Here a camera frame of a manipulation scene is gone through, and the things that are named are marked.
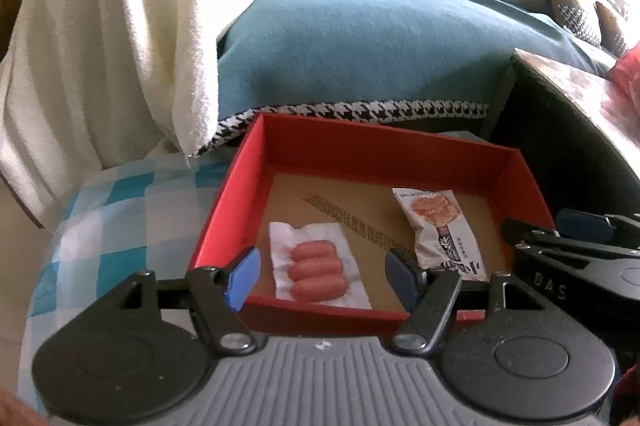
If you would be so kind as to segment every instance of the marble table top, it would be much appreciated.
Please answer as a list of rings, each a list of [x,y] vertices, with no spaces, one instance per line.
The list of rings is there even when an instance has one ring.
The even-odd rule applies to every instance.
[[[567,64],[519,48],[513,57],[585,117],[640,179],[640,116],[630,99],[607,79]]]

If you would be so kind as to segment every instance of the blue checkered pillow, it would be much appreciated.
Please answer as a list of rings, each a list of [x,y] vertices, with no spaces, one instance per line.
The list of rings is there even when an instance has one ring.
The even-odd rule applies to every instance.
[[[184,275],[233,155],[180,154],[101,171],[69,202],[31,298],[18,395],[42,411],[31,361],[38,347],[96,298],[140,269]]]

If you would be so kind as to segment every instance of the blue gripper pad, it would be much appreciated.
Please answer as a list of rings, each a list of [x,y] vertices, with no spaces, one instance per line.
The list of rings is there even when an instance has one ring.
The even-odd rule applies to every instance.
[[[556,215],[556,228],[561,236],[593,243],[609,243],[614,229],[607,218],[574,209],[560,209]]]
[[[229,274],[225,298],[233,310],[238,312],[242,308],[258,278],[260,278],[260,251],[257,247],[252,247],[244,253],[244,258]]]
[[[398,296],[407,312],[415,309],[420,298],[415,274],[395,254],[388,251],[385,258],[386,281]]]

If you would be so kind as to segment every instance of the floor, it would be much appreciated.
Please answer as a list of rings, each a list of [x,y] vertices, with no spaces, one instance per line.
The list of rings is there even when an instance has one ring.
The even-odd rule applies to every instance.
[[[31,291],[49,240],[0,181],[0,387],[12,392]]]

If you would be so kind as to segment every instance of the gray gripper base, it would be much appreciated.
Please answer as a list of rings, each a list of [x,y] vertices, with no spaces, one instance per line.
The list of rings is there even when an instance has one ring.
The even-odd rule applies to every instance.
[[[53,426],[68,423],[60,419]],[[378,338],[278,338],[218,363],[203,389],[150,426],[497,426],[459,402],[428,361]],[[602,426],[594,416],[569,424]]]

